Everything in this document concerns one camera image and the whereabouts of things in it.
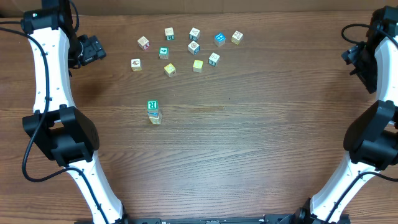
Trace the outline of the green R block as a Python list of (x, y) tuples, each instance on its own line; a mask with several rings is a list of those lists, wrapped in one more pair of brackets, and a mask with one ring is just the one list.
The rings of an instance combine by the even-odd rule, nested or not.
[(157, 100), (148, 100), (147, 101), (147, 112), (148, 113), (158, 113), (159, 112), (159, 103)]

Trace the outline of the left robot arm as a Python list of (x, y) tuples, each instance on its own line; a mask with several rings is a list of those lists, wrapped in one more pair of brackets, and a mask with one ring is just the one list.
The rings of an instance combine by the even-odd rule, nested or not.
[(92, 223), (128, 223), (100, 164), (97, 129), (72, 97), (70, 71), (106, 56), (97, 37), (77, 36), (74, 7), (67, 0), (42, 0), (41, 9), (25, 12), (21, 20), (34, 56), (36, 81), (33, 114), (22, 119), (30, 137), (27, 147), (36, 145), (72, 177), (91, 210)]

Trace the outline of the blue X block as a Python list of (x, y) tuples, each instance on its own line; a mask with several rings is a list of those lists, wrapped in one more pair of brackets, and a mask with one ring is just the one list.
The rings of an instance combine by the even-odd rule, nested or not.
[(160, 111), (156, 113), (148, 112), (147, 114), (149, 117), (158, 118), (161, 115), (161, 112)]

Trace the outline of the plain wooden block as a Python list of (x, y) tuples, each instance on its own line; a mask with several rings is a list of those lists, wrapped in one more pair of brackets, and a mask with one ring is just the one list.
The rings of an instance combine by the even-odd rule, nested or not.
[(160, 115), (158, 118), (153, 118), (153, 117), (149, 117), (150, 121), (161, 121), (162, 122), (162, 115)]

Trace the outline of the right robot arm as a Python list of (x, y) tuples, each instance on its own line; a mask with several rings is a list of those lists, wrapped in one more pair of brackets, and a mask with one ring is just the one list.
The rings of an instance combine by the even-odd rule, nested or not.
[(367, 41), (353, 41), (342, 53), (347, 64), (375, 102), (347, 129), (345, 154), (324, 187), (282, 223), (349, 223), (343, 210), (367, 181), (397, 164), (397, 134), (386, 130), (397, 125), (397, 8), (385, 6), (373, 12)]

